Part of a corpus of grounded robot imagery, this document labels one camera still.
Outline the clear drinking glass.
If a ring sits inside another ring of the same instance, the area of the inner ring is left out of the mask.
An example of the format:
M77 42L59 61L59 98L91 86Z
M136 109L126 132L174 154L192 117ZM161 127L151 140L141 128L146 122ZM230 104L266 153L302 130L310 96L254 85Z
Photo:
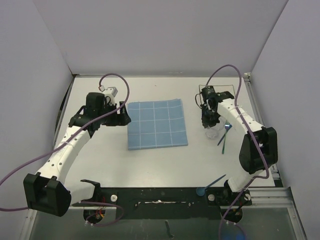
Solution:
M220 132L224 129L225 124L223 122L217 123L215 126L207 127L205 129L205 135L209 139L215 139L219 136Z

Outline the blue grid placemat cloth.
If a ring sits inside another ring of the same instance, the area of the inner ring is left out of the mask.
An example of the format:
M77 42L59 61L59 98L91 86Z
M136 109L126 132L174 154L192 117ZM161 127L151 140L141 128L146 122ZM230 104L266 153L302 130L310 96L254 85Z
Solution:
M127 126L129 150L159 149L188 145L182 100L130 102Z

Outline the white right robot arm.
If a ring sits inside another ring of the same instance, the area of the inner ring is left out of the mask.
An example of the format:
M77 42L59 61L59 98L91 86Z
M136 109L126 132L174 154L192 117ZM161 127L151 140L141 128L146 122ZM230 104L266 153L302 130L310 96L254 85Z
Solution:
M204 86L202 97L201 121L204 128L212 128L224 118L243 136L238 154L240 170L230 177L222 192L223 200L230 205L241 198L255 179L268 179L269 168L278 161L278 137L273 127L265 127L238 105L237 97L228 91L217 92L212 85Z

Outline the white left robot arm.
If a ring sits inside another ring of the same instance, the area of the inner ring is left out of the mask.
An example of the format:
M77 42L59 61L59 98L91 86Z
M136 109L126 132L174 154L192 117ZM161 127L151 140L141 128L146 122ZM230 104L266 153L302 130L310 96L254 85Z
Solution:
M61 217L75 203L100 203L100 183L87 179L81 180L82 186L66 187L64 183L81 149L100 126L126 126L131 122L125 102L115 102L117 92L109 87L101 93L88 93L85 105L70 119L58 150L36 174L26 175L23 187L29 209Z

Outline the dark blue knife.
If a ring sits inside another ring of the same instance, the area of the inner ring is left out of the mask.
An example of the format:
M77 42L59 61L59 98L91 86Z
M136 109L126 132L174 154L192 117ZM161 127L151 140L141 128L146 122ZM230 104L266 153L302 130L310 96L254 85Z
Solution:
M232 125L231 124L225 124L224 125L224 130L225 130L225 132L224 132L224 135L221 137L221 139L219 140L219 142L218 142L218 146L221 144L221 142L225 139L225 137L226 137L226 135L227 135L227 133L228 133L228 131L230 130L230 128L232 127Z

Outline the square white plate dark rim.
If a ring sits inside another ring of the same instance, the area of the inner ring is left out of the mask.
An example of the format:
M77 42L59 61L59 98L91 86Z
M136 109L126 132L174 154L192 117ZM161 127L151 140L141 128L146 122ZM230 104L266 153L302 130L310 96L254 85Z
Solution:
M229 92L233 96L236 95L236 91L234 86L231 85L208 85L207 90L204 90L206 88L205 84L200 84L198 86L198 91L200 95L203 95L202 92L204 92L204 95L210 95L213 92L215 93L222 93L222 92Z

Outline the blue plastic spoon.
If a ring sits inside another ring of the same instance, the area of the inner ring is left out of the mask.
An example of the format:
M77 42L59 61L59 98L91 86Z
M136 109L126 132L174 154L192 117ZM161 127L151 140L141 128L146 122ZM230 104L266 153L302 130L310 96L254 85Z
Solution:
M215 179L213 182L211 182L210 184L208 184L207 186L203 186L203 187L197 187L196 188L196 194L199 197L203 197L206 193L206 190L211 187L212 185L216 184L217 182L219 182L220 180L222 180L224 177L226 176L226 174L218 177L217 179Z

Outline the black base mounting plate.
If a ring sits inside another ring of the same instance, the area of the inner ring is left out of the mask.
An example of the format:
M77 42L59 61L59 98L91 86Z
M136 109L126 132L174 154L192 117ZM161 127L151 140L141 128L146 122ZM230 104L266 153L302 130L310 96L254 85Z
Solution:
M227 220L238 222L242 208L251 206L250 192L242 195L224 187L209 187L202 196L194 187L100 187L93 197L76 203L83 217L101 223L107 210L115 208L117 220Z

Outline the aluminium table frame rail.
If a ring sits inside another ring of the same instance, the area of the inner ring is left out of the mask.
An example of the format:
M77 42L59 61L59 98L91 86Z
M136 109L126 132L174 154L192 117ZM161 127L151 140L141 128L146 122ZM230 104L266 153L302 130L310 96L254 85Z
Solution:
M267 164L270 165L270 178L275 182L271 190L265 189L258 199L262 200L261 206L267 209L268 223L270 228L284 227L284 233L272 232L275 237L268 237L268 240L305 240L306 234L302 225L292 191L289 187L283 186L279 169L276 164L278 159L278 140L275 130L263 130L256 133L255 139L260 144Z

